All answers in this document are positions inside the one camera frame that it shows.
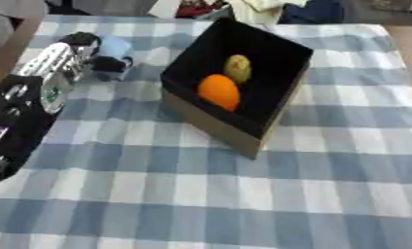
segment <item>blue cloth object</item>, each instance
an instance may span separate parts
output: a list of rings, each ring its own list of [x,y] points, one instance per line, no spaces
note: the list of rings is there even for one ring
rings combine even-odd
[[[131,49],[132,45],[122,38],[108,36],[103,38],[102,45],[100,46],[99,53],[97,55],[108,56],[121,60],[129,54]]]
[[[340,23],[344,17],[341,0],[310,0],[305,7],[286,4],[279,23]]]

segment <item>gingham tablecloth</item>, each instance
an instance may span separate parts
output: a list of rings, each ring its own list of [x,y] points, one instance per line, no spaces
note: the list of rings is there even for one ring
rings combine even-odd
[[[2,183],[1,249],[412,249],[412,86],[388,33],[267,26],[316,52],[248,160],[160,102],[159,73],[209,24],[47,17],[21,61],[78,30],[121,36],[140,61],[126,82],[77,84]]]

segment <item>open box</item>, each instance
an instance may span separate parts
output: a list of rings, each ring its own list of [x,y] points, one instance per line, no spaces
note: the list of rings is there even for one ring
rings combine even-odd
[[[300,85],[313,51],[228,18],[214,22],[161,74],[162,100],[187,122],[254,159]],[[252,77],[242,85],[233,112],[196,93],[211,74],[223,74],[226,60],[245,55]]]

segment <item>yellow fruit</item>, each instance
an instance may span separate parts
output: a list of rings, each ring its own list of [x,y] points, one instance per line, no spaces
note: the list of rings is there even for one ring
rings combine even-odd
[[[198,95],[233,111],[240,101],[239,89],[232,80],[221,74],[206,77],[198,86]]]
[[[241,54],[232,55],[225,63],[224,73],[234,82],[244,83],[252,77],[250,60]]]

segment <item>orange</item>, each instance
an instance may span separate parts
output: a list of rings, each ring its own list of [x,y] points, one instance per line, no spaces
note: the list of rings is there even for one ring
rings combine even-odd
[[[229,111],[233,111],[240,101],[238,87],[227,76],[221,74],[206,77],[197,91],[198,95]]]

